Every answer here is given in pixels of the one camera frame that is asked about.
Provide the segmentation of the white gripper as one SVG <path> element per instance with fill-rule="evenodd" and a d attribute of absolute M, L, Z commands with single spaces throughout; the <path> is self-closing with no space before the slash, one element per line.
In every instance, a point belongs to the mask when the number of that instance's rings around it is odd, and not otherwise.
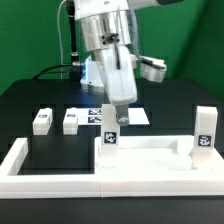
<path fill-rule="evenodd" d="M 137 87 L 131 55 L 126 46 L 109 47 L 100 51 L 103 81 L 109 101 L 116 110 L 116 120 L 120 126 L 129 124 L 128 104 L 137 100 Z M 140 57 L 141 75 L 149 81 L 162 82 L 167 66 L 161 59 Z"/>

